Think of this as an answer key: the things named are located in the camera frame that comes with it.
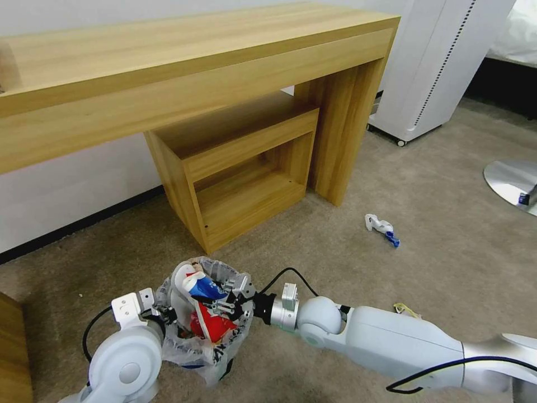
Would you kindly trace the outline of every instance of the chrome stand base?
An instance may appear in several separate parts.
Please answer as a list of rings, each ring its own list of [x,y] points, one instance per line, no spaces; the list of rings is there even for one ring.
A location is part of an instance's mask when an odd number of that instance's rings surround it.
[[[502,199],[527,213],[537,215],[537,163],[494,161],[485,167],[483,176]]]

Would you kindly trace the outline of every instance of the wooden tabletop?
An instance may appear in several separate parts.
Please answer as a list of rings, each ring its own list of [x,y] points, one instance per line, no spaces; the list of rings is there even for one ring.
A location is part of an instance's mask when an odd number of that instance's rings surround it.
[[[374,60],[381,74],[398,22],[292,3],[0,38],[0,174]]]
[[[305,2],[0,38],[0,117],[348,38],[397,21]],[[83,82],[93,89],[69,88]]]

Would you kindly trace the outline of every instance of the white bed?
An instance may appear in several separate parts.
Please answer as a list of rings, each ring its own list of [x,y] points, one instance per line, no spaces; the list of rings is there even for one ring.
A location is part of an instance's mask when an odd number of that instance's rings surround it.
[[[487,57],[537,68],[537,0],[517,0]]]

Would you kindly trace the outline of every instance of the wooden desk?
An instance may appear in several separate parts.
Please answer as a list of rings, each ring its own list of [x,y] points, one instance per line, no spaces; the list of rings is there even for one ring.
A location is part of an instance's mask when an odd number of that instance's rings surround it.
[[[0,174],[293,84],[342,202],[399,17],[314,3],[0,39]]]

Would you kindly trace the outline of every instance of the light wood grain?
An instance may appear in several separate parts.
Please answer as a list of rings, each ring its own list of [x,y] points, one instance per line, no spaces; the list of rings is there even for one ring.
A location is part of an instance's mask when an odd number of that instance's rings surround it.
[[[302,134],[314,132],[318,108],[282,92],[154,132],[197,182]]]
[[[336,206],[343,203],[387,58],[295,87],[297,98],[320,107],[309,186]]]
[[[21,306],[0,293],[0,403],[31,403],[32,383]]]
[[[295,182],[306,185],[312,159],[315,132],[304,134],[279,147],[268,150],[265,157]]]
[[[235,175],[202,189],[197,197],[211,250],[298,202],[304,194],[304,185],[260,157]]]
[[[277,91],[146,133],[171,206],[207,253],[304,196],[318,111]]]
[[[381,58],[392,31],[372,32],[2,118],[0,173]]]
[[[0,173],[382,58],[398,17],[312,3],[0,40]]]
[[[155,161],[168,201],[183,224],[203,248],[208,248],[203,220],[188,168],[154,133],[145,133],[145,140]]]
[[[1,38],[0,58],[20,77],[6,81],[5,95],[20,113],[393,27],[392,19],[294,3]]]

